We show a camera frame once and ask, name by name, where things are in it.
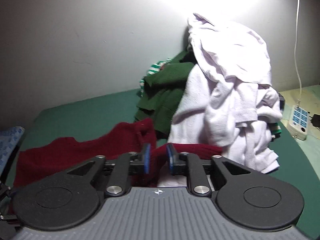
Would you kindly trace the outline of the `green table mat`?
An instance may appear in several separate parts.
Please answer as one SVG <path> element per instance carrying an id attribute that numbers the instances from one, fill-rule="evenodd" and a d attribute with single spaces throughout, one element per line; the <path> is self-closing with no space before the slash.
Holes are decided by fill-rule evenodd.
<path id="1" fill-rule="evenodd" d="M 108 133 L 120 122 L 133 122 L 137 90 L 129 90 L 43 110 L 26 129 L 20 152 L 41 147 L 60 137 L 88 141 Z M 279 156 L 273 176 L 297 187 L 305 200 L 297 226 L 312 238 L 319 236 L 319 178 L 303 150 L 281 125 L 281 136 L 270 144 Z"/>

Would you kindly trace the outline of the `green white striped garment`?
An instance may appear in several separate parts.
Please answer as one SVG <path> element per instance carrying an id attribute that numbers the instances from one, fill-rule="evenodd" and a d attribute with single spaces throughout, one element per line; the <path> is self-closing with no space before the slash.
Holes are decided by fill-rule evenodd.
<path id="1" fill-rule="evenodd" d="M 154 63 L 149 67 L 149 69 L 146 71 L 146 74 L 141 78 L 139 82 L 139 86 L 140 86 L 139 97 L 142 97 L 144 93 L 144 82 L 145 82 L 144 79 L 149 75 L 158 73 L 165 67 L 166 64 L 170 62 L 171 62 L 171 59 L 167 58 L 164 61 L 158 61 L 157 63 Z"/>

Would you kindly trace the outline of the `pale pink white garment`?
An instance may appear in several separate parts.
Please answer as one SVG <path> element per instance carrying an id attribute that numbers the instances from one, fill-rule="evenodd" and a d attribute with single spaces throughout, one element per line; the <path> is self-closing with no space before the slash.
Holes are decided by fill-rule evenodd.
<path id="1" fill-rule="evenodd" d="M 168 141 L 208 144 L 262 173 L 279 167 L 269 124 L 281 120 L 263 38 L 240 23 L 193 13 L 189 42 L 196 64 L 172 117 Z"/>

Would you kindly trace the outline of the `white power strip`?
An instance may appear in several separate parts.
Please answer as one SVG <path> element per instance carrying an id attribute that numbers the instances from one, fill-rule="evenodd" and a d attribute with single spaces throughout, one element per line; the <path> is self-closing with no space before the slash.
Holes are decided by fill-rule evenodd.
<path id="1" fill-rule="evenodd" d="M 290 113 L 287 129 L 296 139 L 306 140 L 309 129 L 309 113 L 294 105 Z"/>

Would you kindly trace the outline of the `black plug adapter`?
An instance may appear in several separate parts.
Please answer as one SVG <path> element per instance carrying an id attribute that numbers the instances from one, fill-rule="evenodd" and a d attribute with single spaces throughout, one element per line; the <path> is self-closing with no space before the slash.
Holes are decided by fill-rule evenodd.
<path id="1" fill-rule="evenodd" d="M 313 127 L 320 128 L 320 115 L 314 114 L 311 118 L 311 123 Z"/>

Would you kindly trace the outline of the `blue patterned cloth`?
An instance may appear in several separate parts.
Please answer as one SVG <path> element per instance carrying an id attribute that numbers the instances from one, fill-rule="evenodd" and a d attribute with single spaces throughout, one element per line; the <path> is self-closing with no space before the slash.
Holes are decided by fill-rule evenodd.
<path id="1" fill-rule="evenodd" d="M 17 146 L 24 133 L 21 126 L 11 127 L 7 130 L 0 131 L 0 172 L 3 173 L 10 155 Z"/>

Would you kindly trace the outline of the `dark green knit sweater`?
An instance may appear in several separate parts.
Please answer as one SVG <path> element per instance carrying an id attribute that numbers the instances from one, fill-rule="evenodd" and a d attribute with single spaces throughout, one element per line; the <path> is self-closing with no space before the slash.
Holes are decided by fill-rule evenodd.
<path id="1" fill-rule="evenodd" d="M 193 51 L 184 50 L 156 74 L 144 80 L 144 93 L 137 103 L 135 121 L 152 120 L 157 139 L 167 139 L 172 117 L 183 96 L 187 79 L 197 64 Z"/>

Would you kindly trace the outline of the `dark red knit sweater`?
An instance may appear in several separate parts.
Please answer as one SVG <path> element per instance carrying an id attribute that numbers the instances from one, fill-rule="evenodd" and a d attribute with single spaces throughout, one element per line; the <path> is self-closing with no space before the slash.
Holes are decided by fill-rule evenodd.
<path id="1" fill-rule="evenodd" d="M 14 187 L 22 187 L 46 176 L 63 171 L 96 155 L 116 159 L 127 152 L 140 152 L 143 144 L 151 145 L 150 172 L 134 177 L 134 186 L 156 186 L 161 168 L 168 161 L 167 147 L 156 147 L 156 132 L 147 118 L 132 124 L 121 122 L 98 139 L 78 142 L 73 137 L 58 138 L 46 146 L 19 153 Z"/>

